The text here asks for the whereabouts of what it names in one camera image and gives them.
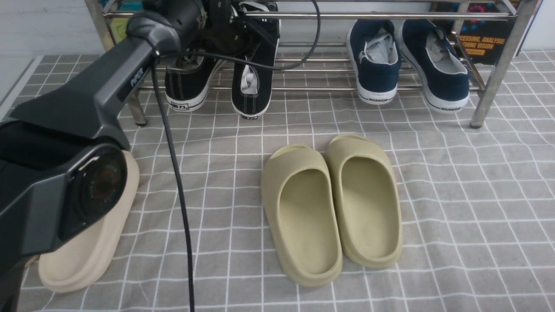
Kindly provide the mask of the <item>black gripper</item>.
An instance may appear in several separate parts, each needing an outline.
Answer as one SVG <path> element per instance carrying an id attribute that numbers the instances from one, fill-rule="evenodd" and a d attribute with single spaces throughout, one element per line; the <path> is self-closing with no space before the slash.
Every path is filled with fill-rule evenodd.
<path id="1" fill-rule="evenodd" d="M 203 29 L 198 34 L 204 51 L 226 57 L 242 57 L 260 45 L 260 38 L 238 16 L 231 0 L 201 0 Z"/>

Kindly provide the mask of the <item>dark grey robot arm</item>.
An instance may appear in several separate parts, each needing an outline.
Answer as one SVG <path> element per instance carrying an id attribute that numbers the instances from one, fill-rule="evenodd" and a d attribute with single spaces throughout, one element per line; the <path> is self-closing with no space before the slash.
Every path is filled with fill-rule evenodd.
<path id="1" fill-rule="evenodd" d="M 99 223 L 124 197 L 130 147 L 118 115 L 162 57 L 223 32 L 229 0 L 145 0 L 126 37 L 70 81 L 1 123 L 1 310 L 15 312 L 24 266 Z"/>

